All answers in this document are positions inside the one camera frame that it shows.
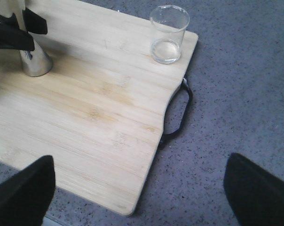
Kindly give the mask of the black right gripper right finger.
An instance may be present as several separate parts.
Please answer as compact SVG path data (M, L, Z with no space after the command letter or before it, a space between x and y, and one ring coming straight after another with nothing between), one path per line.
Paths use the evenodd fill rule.
M284 181L239 153L226 164L223 187L242 226L284 226Z

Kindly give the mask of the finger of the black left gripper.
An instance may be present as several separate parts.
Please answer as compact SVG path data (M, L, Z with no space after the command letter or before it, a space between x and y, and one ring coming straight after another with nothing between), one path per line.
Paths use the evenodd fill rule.
M33 37L20 29L15 13L9 17L0 14L0 49L35 50Z
M23 11L26 30L35 34L47 34L47 21L28 8Z

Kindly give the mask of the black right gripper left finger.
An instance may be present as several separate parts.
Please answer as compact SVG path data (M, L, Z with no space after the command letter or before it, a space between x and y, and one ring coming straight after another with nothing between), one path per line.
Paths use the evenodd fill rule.
M0 226L40 226L55 193L55 167L45 155L0 184Z

